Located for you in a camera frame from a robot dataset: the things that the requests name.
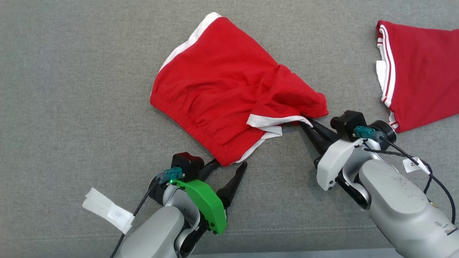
red garment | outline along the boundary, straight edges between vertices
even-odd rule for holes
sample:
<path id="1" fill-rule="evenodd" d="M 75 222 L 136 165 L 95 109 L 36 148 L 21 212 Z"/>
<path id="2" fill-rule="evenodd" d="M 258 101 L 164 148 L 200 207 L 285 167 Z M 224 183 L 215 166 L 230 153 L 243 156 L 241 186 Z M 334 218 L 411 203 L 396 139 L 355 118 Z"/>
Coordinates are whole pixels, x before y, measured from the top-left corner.
<path id="1" fill-rule="evenodd" d="M 376 72 L 389 123 L 398 132 L 459 113 L 459 29 L 379 21 Z"/>
<path id="2" fill-rule="evenodd" d="M 211 13 L 161 67 L 150 103 L 222 164 L 241 162 L 302 114 L 328 114 L 325 96 L 279 65 L 231 21 Z"/>

gray fabric surface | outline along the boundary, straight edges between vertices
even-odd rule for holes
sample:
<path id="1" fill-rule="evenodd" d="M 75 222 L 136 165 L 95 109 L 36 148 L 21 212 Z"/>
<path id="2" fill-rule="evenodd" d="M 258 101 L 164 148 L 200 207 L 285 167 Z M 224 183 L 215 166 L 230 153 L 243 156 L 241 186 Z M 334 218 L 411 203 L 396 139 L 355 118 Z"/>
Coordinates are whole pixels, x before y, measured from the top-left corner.
<path id="1" fill-rule="evenodd" d="M 174 153 L 211 159 L 149 96 L 162 62 L 212 11 L 323 92 L 326 124 L 347 109 L 387 120 L 375 73 L 378 19 L 459 27 L 457 0 L 0 0 L 0 257 L 108 257 L 120 233 L 81 207 L 91 187 L 133 211 Z M 454 116 L 397 141 L 427 160 L 456 200 L 458 126 Z M 343 190 L 316 184 L 317 153 L 304 136 L 292 126 L 284 133 L 248 159 L 228 230 L 205 235 L 196 253 L 390 247 Z M 222 187 L 236 167 L 216 171 L 210 186 Z M 429 198 L 449 215 L 438 186 Z M 133 229 L 158 208 L 148 200 Z"/>

white tape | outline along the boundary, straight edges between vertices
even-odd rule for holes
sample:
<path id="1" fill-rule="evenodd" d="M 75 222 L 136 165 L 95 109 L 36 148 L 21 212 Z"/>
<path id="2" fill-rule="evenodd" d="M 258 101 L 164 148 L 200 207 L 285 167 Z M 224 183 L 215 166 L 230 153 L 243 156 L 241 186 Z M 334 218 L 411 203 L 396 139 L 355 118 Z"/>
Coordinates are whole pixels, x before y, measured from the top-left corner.
<path id="1" fill-rule="evenodd" d="M 83 208 L 103 217 L 117 229 L 121 230 L 123 234 L 126 234 L 132 227 L 132 221 L 134 220 L 132 213 L 117 206 L 94 188 L 91 188 L 86 195 L 86 200 L 83 202 Z"/>
<path id="2" fill-rule="evenodd" d="M 421 159 L 419 159 L 418 157 L 413 157 L 413 159 L 419 163 L 419 166 L 416 165 L 416 163 L 412 162 L 409 158 L 403 160 L 403 165 L 407 173 L 410 173 L 416 170 L 422 170 L 426 174 L 430 175 L 430 171 L 427 169 L 427 167 L 424 165 Z"/>

red fabric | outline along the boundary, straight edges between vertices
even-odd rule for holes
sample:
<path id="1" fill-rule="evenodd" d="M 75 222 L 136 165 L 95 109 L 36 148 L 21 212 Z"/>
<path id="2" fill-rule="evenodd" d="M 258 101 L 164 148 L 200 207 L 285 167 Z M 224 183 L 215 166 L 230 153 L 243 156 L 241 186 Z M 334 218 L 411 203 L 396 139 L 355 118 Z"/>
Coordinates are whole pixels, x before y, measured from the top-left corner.
<path id="1" fill-rule="evenodd" d="M 246 124 L 250 113 L 276 118 L 328 114 L 323 94 L 225 17 L 164 66 L 150 102 L 223 166 L 241 159 L 266 133 Z"/>
<path id="2" fill-rule="evenodd" d="M 396 131 L 459 113 L 459 29 L 426 29 L 379 21 L 379 38 L 383 37 L 382 25 L 389 35 L 396 72 L 389 106 L 399 125 Z"/>

teal connector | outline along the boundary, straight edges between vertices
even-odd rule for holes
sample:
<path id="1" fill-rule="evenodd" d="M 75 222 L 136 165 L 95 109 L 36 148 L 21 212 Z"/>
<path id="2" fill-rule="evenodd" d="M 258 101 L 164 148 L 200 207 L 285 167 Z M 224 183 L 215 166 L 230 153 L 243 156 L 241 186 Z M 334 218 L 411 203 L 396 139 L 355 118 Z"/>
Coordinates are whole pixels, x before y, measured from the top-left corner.
<path id="1" fill-rule="evenodd" d="M 376 142 L 382 142 L 380 139 L 381 136 L 384 136 L 382 132 L 376 131 L 373 128 L 368 128 L 365 126 L 357 126 L 354 129 L 355 137 L 364 138 L 364 139 L 372 139 Z"/>
<path id="2" fill-rule="evenodd" d="M 159 184 L 165 183 L 172 179 L 180 179 L 182 178 L 182 168 L 175 167 L 166 169 L 164 172 L 159 173 L 156 175 L 156 178 L 159 178 Z"/>

